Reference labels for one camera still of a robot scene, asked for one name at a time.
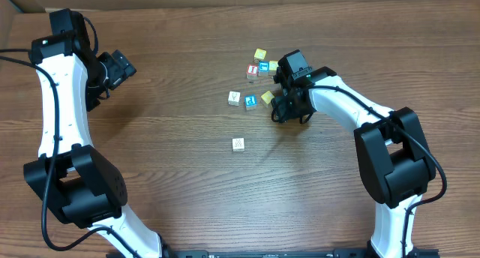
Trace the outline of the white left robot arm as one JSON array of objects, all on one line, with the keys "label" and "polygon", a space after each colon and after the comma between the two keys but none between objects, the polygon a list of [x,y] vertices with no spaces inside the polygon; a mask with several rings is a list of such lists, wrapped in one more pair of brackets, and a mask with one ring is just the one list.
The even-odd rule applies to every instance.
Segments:
[{"label": "white left robot arm", "polygon": [[52,35],[33,40],[29,56],[42,91],[43,132],[38,159],[24,179],[63,224],[103,236],[120,257],[166,257],[161,237],[128,205],[120,171],[95,149],[87,113],[136,73],[118,50],[98,53],[81,13],[49,15]]}]

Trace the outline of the green letter wooden block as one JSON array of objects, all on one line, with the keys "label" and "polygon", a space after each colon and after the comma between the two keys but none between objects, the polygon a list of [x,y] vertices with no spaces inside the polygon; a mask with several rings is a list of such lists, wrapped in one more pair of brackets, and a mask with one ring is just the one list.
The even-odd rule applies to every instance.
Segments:
[{"label": "green letter wooden block", "polygon": [[244,138],[233,138],[232,139],[232,150],[234,152],[243,152],[245,150],[245,139]]}]

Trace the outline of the yellow mushroom wooden block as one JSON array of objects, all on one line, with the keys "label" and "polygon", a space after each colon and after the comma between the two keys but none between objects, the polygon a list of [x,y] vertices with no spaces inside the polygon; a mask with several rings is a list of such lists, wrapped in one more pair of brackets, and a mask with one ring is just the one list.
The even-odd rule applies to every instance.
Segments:
[{"label": "yellow mushroom wooden block", "polygon": [[270,107],[272,100],[275,99],[275,96],[271,91],[267,91],[261,95],[262,104],[265,107]]}]

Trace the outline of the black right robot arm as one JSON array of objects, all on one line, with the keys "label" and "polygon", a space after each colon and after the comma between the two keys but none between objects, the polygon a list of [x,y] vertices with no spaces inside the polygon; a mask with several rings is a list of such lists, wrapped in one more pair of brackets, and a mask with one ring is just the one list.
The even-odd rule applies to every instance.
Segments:
[{"label": "black right robot arm", "polygon": [[359,175],[376,203],[374,231],[366,247],[335,249],[331,256],[438,257],[438,250],[412,241],[416,209],[437,173],[418,116],[368,100],[329,67],[313,69],[300,50],[279,60],[273,80],[282,89],[271,102],[273,122],[304,124],[319,112],[354,136]]}]

